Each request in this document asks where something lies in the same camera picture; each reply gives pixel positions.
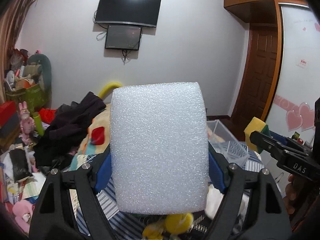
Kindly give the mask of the right hand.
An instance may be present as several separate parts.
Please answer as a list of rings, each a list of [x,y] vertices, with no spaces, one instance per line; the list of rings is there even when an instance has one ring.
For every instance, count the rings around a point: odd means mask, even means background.
[[[288,177],[288,182],[289,183],[285,187],[285,197],[283,198],[283,201],[288,215],[292,215],[295,211],[293,202],[297,198],[299,192],[299,181],[296,176],[291,174]]]

